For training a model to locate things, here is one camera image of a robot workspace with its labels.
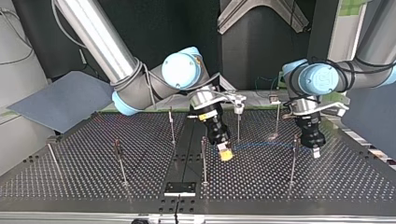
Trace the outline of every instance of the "metal rod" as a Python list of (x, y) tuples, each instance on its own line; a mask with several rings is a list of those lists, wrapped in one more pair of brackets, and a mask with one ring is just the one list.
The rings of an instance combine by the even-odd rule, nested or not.
[(174, 128), (174, 122), (173, 122), (173, 117), (172, 117), (172, 106), (169, 109), (169, 122), (171, 123), (171, 131), (172, 131), (172, 144), (176, 144), (175, 140), (175, 128)]
[(124, 170), (124, 167), (123, 167), (122, 159), (120, 159), (120, 167), (121, 167), (121, 171), (122, 171), (122, 177), (124, 179), (123, 184), (124, 185), (129, 185), (128, 180), (126, 179), (126, 175), (125, 175), (125, 170)]
[(277, 105), (277, 111), (276, 111), (276, 126), (275, 126), (276, 136), (277, 136), (277, 129), (279, 127), (279, 113), (280, 113), (280, 104)]
[(207, 182), (207, 176), (206, 176), (206, 156), (205, 156), (205, 138), (202, 137), (201, 140), (201, 157), (202, 160), (204, 161), (204, 186), (207, 186), (209, 183)]
[(240, 141), (240, 122), (241, 122), (241, 115), (238, 114), (238, 143)]
[(128, 50), (97, 0), (56, 0), (56, 3), (112, 83), (139, 69), (138, 60)]
[(289, 184), (289, 190), (294, 185), (294, 170), (295, 170), (295, 164), (296, 164), (296, 157), (297, 157), (297, 151), (299, 149), (299, 142), (298, 142), (298, 136), (297, 134), (294, 135), (293, 139), (293, 163), (291, 165), (291, 174), (290, 174), (290, 184)]
[(277, 104), (275, 132), (269, 137), (270, 140), (274, 140), (278, 137), (279, 114), (280, 114), (280, 102), (278, 102), (278, 104)]
[(55, 153), (53, 153), (52, 145), (50, 143), (48, 143), (47, 146), (49, 147), (50, 155), (52, 156), (52, 158), (55, 161), (56, 165), (58, 165), (58, 160), (55, 157)]

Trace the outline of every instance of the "cable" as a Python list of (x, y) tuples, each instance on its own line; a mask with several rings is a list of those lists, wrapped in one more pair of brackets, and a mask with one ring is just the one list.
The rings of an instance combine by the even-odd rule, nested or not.
[(13, 17), (15, 17), (15, 19), (17, 19), (18, 21), (20, 21), (20, 18), (18, 17), (18, 15), (6, 8), (0, 7), (0, 14), (3, 15), (3, 20), (6, 22), (6, 24), (8, 25), (9, 28), (11, 28), (15, 35), (18, 37), (18, 39), (20, 39), (27, 47), (31, 48), (32, 45), (29, 43), (27, 37), (25, 37), (25, 39), (22, 38), (22, 36), (20, 35), (20, 33), (18, 33), (17, 29), (15, 28), (15, 26), (11, 23), (11, 21), (9, 20), (9, 18), (7, 17), (7, 14), (12, 15)]
[(270, 95), (272, 94), (272, 90), (274, 89), (275, 81), (277, 81), (278, 79), (279, 79), (279, 76), (277, 76), (276, 78), (274, 78), (273, 82), (271, 83)]
[(20, 18), (18, 17), (18, 15), (17, 15), (15, 12), (13, 12), (13, 11), (11, 11), (11, 10), (8, 10), (8, 9), (6, 9), (6, 8), (0, 7), (0, 14), (2, 15), (3, 19), (5, 20), (7, 26), (9, 26), (9, 27), (14, 31), (14, 33), (16, 34), (16, 36), (18, 37), (18, 39), (20, 39), (27, 47), (29, 47), (30, 51), (29, 51), (29, 53), (28, 53), (26, 56), (24, 56), (24, 57), (21, 58), (21, 59), (18, 59), (18, 60), (15, 60), (15, 61), (10, 61), (10, 62), (5, 62), (5, 63), (0, 63), (0, 65), (7, 65), (7, 64), (12, 64), (12, 63), (19, 63), (19, 62), (21, 62), (21, 61), (24, 61), (24, 60), (28, 59), (28, 58), (34, 53), (33, 48), (32, 48), (32, 46), (30, 45), (30, 43), (29, 43), (27, 40), (25, 40), (25, 39), (23, 39), (23, 38), (21, 37), (21, 35), (18, 33), (18, 31), (17, 31), (17, 29), (15, 28), (15, 26), (14, 26), (14, 25), (11, 23), (11, 21), (8, 19), (8, 17), (6, 16), (7, 13), (11, 14), (12, 16), (14, 16), (17, 20), (20, 19)]
[(11, 62), (0, 63), (0, 65), (12, 64), (12, 63), (19, 63), (19, 62), (21, 62), (21, 61), (24, 61), (24, 60), (28, 59), (32, 54), (33, 54), (33, 49), (30, 49), (30, 52), (29, 52), (26, 56), (24, 56), (23, 58), (18, 59), (18, 60), (15, 60), (15, 61), (11, 61)]
[(64, 27), (61, 25), (61, 22), (59, 21), (59, 17), (58, 17), (58, 13), (56, 11), (56, 6), (55, 6), (55, 0), (51, 0), (51, 6), (52, 6), (52, 13), (53, 13), (53, 17), (55, 17), (56, 23), (58, 24), (59, 29), (61, 29), (61, 31), (64, 33), (64, 35), (71, 40), (73, 43), (79, 45), (80, 47), (83, 47), (84, 49), (87, 48), (85, 47), (85, 45), (79, 43), (77, 40), (75, 40), (73, 37), (71, 37), (66, 30), (64, 29)]

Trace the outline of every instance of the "metal post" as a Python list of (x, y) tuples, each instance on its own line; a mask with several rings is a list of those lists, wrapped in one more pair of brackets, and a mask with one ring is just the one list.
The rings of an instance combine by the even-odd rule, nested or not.
[(240, 141), (240, 122), (241, 122), (241, 115), (238, 114), (238, 143)]
[(53, 161), (55, 161), (56, 165), (59, 165), (58, 160), (56, 159), (55, 153), (53, 152), (52, 145), (50, 143), (48, 143), (47, 146), (49, 147), (49, 152), (53, 158)]
[(209, 183), (207, 182), (207, 176), (206, 176), (206, 155), (205, 155), (205, 137), (202, 137), (201, 140), (201, 157), (204, 162), (204, 186), (207, 186)]
[(124, 182), (122, 183), (122, 185), (128, 186), (129, 183), (128, 183), (128, 180), (126, 179), (125, 170), (124, 170), (123, 164), (122, 164), (122, 159), (120, 159), (120, 167), (121, 167), (121, 171), (122, 171), (122, 177), (124, 179)]
[(275, 132), (269, 137), (270, 140), (274, 140), (279, 136), (279, 134), (278, 134), (279, 114), (280, 114), (280, 102), (278, 102), (278, 104), (277, 104)]
[(120, 139), (116, 138), (114, 140), (114, 154), (116, 155), (116, 159), (117, 161), (119, 161), (120, 163), (120, 168), (121, 168), (121, 172), (122, 172), (122, 178), (123, 178), (123, 186), (128, 186), (128, 180), (126, 179), (126, 174), (125, 174), (125, 169), (122, 163), (122, 149), (121, 149), (121, 143), (120, 143)]
[(300, 143), (297, 134), (294, 135), (293, 139), (293, 162), (291, 165), (291, 174), (290, 174), (290, 184), (289, 184), (289, 191), (291, 191), (291, 188), (294, 185), (294, 170), (295, 170), (295, 164), (296, 164), (296, 158), (297, 158), (297, 152), (300, 148)]
[(276, 111), (276, 126), (275, 126), (276, 136), (277, 136), (277, 129), (279, 126), (279, 113), (280, 113), (280, 104), (277, 105), (277, 111)]
[(172, 144), (175, 145), (175, 144), (176, 144), (176, 140), (175, 140), (174, 121), (173, 121), (173, 117), (172, 117), (172, 106), (171, 106), (170, 109), (169, 109), (169, 122), (171, 123)]

